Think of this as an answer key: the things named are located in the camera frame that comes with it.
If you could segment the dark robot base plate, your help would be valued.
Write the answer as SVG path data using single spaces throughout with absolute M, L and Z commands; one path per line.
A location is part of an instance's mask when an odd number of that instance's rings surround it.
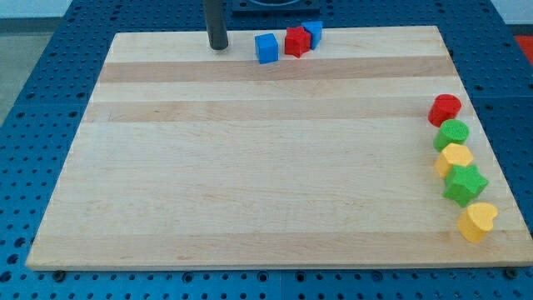
M 248 13 L 316 13 L 320 0 L 231 0 L 232 14 Z

